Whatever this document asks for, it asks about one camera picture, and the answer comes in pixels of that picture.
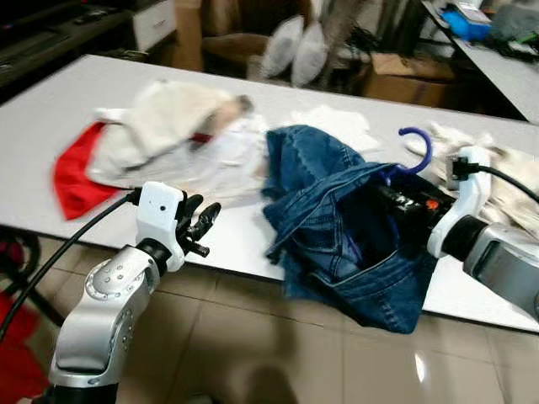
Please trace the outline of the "blue plastic hanger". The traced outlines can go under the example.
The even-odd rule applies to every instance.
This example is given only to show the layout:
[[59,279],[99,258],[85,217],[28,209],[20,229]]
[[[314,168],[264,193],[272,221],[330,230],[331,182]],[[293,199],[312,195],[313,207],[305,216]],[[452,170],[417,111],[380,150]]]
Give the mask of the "blue plastic hanger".
[[397,164],[392,169],[387,170],[384,176],[384,182],[387,185],[392,184],[392,181],[397,177],[402,176],[415,176],[423,172],[434,159],[434,140],[432,140],[431,135],[428,134],[426,130],[421,130],[419,127],[405,127],[398,130],[398,135],[400,137],[405,137],[408,135],[419,136],[421,142],[423,142],[424,153],[421,154],[421,161],[419,164],[416,164],[412,167],[402,166]]

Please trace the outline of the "blue denim jacket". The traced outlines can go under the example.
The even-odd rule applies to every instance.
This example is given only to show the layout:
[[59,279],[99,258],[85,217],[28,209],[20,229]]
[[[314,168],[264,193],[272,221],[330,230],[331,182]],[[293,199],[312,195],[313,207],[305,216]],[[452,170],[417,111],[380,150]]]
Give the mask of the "blue denim jacket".
[[392,165],[308,125],[269,130],[264,218],[266,257],[284,270],[288,299],[311,300],[359,326],[411,334],[436,259],[382,210],[372,191]]

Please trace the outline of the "white shirt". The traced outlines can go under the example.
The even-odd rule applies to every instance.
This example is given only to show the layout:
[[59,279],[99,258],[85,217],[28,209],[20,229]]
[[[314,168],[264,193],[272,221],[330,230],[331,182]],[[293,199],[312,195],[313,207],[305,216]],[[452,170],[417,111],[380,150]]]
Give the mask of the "white shirt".
[[267,123],[261,114],[243,113],[209,140],[184,140],[142,164],[128,167],[118,159],[106,157],[99,140],[85,173],[96,184],[115,188],[133,189],[157,181],[216,203],[228,205],[238,201],[242,205],[264,184],[266,131]]

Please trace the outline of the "cream jacket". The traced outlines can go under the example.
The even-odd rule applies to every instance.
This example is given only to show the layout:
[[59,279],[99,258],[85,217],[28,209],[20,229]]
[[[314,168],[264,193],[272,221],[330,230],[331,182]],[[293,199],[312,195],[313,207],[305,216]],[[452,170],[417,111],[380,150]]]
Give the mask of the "cream jacket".
[[[463,146],[484,146],[489,149],[492,167],[536,191],[539,184],[539,164],[535,157],[526,151],[513,147],[496,145],[489,132],[481,132],[477,137],[456,128],[440,125],[431,120],[427,124],[429,134],[434,140],[434,159],[427,167],[424,178],[438,186],[440,191],[456,196],[456,191],[448,189],[447,158],[456,154]],[[492,193],[488,203],[481,210],[481,218],[489,222],[507,224],[527,231],[532,237],[538,237],[539,204],[515,186],[501,178],[493,178]]]

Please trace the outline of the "white cloth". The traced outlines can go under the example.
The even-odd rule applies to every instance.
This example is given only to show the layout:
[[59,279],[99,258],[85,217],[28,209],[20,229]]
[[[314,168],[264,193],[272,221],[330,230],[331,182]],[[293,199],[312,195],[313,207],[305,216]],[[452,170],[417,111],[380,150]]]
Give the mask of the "white cloth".
[[358,152],[375,151],[381,142],[371,135],[371,125],[358,112],[335,110],[328,105],[318,105],[308,111],[294,111],[281,126],[308,125],[318,128]]

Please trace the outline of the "red garment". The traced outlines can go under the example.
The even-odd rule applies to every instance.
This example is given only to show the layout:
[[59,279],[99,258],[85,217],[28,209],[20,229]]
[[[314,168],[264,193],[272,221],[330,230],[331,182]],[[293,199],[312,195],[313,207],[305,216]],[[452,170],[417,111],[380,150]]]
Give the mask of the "red garment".
[[104,133],[104,127],[107,127],[104,122],[88,125],[54,164],[51,184],[61,214],[67,221],[81,218],[120,191],[130,191],[126,186],[96,183],[86,173],[92,151]]

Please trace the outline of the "small cardboard box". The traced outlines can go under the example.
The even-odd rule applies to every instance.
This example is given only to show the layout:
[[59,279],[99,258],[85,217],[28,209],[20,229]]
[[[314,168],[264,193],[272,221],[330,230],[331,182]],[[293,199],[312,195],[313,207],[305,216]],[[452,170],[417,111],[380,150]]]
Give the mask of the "small cardboard box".
[[451,66],[426,57],[376,53],[363,70],[360,95],[394,103],[443,107],[459,86]]

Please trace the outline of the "white side table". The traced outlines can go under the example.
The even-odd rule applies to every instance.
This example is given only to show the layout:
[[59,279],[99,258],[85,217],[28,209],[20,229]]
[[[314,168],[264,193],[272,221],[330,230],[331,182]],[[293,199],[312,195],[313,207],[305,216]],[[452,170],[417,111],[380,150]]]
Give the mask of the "white side table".
[[436,11],[430,0],[419,0],[429,19],[443,32],[454,46],[498,89],[527,122],[539,123],[539,70],[536,64],[501,56],[496,50],[471,45],[454,37],[448,24]]

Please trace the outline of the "grey pillow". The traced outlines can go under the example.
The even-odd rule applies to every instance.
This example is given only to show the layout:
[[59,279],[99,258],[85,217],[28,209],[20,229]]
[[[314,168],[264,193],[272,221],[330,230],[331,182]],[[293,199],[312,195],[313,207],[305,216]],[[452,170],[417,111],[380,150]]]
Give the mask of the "grey pillow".
[[320,23],[305,30],[291,64],[290,83],[294,88],[311,84],[319,76],[328,59],[328,43]]
[[259,78],[279,76],[288,68],[299,50],[304,27],[305,16],[297,14],[275,29],[259,62]]

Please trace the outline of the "person in brown trousers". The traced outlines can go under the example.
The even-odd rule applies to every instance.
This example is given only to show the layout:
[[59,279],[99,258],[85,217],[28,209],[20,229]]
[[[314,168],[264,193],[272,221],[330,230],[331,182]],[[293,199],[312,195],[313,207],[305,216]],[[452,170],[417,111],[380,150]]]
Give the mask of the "person in brown trousers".
[[338,61],[338,49],[358,26],[362,13],[380,3],[381,0],[323,0],[320,23],[328,46],[324,69],[330,70]]

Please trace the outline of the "white drawer unit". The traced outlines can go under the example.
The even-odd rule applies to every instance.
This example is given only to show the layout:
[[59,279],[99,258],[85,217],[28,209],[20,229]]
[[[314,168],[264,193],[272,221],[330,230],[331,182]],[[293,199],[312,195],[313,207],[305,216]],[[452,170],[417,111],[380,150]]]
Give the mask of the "white drawer unit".
[[132,32],[138,51],[149,51],[177,29],[176,1],[151,0],[132,15]]

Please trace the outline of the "blue object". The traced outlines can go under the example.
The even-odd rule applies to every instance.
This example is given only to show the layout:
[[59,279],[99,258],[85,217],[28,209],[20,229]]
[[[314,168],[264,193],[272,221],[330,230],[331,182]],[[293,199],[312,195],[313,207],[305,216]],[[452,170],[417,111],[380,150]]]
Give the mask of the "blue object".
[[485,41],[492,30],[492,19],[468,3],[447,3],[442,8],[441,17],[451,32],[463,41]]

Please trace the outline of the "dark red fabric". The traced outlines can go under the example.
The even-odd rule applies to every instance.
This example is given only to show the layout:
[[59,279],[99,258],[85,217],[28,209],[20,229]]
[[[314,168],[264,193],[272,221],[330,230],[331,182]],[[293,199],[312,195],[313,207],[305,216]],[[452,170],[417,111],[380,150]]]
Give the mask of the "dark red fabric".
[[28,346],[40,322],[39,313],[20,308],[0,340],[0,404],[28,404],[49,387],[49,377]]

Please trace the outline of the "grey bag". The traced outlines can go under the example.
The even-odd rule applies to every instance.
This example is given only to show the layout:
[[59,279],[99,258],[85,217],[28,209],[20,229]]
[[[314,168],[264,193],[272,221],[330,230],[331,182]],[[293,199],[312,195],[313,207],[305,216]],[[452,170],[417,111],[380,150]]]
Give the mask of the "grey bag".
[[497,41],[524,41],[539,34],[539,0],[512,0],[500,5],[488,37]]

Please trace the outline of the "black low cabinet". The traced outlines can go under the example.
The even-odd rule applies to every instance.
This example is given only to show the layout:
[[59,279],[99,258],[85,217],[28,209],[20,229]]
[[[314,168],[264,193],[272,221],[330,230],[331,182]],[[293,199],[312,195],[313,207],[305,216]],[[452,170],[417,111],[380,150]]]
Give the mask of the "black low cabinet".
[[131,20],[131,10],[95,0],[0,0],[0,98],[43,66]]

